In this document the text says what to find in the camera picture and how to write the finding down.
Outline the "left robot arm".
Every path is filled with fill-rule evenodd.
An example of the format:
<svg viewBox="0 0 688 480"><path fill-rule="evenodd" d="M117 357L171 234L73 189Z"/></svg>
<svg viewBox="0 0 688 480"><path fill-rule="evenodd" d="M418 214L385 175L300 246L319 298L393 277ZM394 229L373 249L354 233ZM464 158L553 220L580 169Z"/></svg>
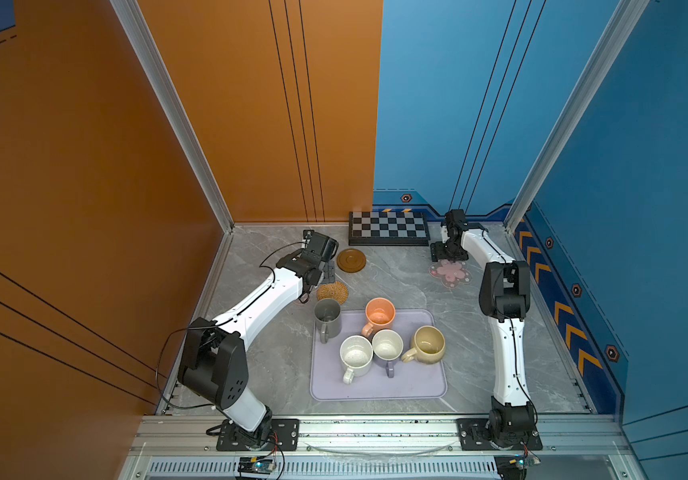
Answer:
<svg viewBox="0 0 688 480"><path fill-rule="evenodd" d="M247 351L287 305L305 303L313 290L334 278L337 240L308 229L299 248L282 256L268 277L242 301L186 329L177 380L206 399L227 419L238 441L250 449L274 439L268 406L248 387Z"/></svg>

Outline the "brown wooden round coaster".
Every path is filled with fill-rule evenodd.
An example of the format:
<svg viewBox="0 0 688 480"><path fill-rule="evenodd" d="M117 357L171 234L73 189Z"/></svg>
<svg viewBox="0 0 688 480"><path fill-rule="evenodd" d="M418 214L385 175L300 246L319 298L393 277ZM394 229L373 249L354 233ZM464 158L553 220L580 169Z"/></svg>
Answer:
<svg viewBox="0 0 688 480"><path fill-rule="evenodd" d="M336 258L337 267L346 273L356 273L363 270L367 264L366 255L358 249L342 250Z"/></svg>

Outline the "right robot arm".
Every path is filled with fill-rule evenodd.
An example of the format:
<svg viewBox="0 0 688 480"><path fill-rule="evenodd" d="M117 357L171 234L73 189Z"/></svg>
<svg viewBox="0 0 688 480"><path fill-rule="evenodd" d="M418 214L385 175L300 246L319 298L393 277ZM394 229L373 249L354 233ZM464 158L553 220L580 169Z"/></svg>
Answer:
<svg viewBox="0 0 688 480"><path fill-rule="evenodd" d="M430 252L434 262L473 259L483 268L478 301L492 332L495 378L489 418L483 426L470 427L467 435L501 450L542 449L538 411L525 372L524 323L531 305L528 264L507 254L461 209L445 214L441 239L430 245Z"/></svg>

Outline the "pink flower coaster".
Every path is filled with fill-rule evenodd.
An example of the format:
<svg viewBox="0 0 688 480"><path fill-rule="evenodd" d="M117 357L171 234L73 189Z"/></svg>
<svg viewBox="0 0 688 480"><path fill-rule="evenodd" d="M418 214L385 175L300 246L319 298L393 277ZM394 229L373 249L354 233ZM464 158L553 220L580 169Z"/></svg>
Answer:
<svg viewBox="0 0 688 480"><path fill-rule="evenodd" d="M464 261L440 260L430 266L430 274L450 289L470 281L470 274L466 270Z"/></svg>

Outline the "yellow rattan round coaster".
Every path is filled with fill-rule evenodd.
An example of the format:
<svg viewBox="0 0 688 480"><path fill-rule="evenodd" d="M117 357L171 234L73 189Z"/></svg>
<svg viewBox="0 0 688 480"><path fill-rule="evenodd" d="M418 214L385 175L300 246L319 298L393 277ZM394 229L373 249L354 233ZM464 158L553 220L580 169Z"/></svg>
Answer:
<svg viewBox="0 0 688 480"><path fill-rule="evenodd" d="M348 297L348 287L340 281L334 283L321 285L316 291L318 300L333 299L340 305L343 305Z"/></svg>

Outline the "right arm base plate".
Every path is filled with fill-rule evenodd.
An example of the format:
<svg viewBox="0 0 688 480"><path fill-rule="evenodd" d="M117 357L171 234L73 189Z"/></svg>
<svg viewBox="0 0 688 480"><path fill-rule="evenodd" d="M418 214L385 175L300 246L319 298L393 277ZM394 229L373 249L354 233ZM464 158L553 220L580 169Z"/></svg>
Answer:
<svg viewBox="0 0 688 480"><path fill-rule="evenodd" d="M495 431L488 419L460 418L456 421L463 451L541 451L544 446L538 431L502 427Z"/></svg>

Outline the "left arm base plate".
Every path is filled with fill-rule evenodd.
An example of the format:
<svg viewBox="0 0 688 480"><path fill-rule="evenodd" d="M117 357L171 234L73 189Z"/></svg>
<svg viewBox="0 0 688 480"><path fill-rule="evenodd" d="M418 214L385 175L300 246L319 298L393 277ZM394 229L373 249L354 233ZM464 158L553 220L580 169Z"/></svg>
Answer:
<svg viewBox="0 0 688 480"><path fill-rule="evenodd" d="M250 433L239 427L232 420L225 420L219 426L216 449L224 452L269 452L279 447L283 452L297 449L299 438L298 419L273 418L263 433Z"/></svg>

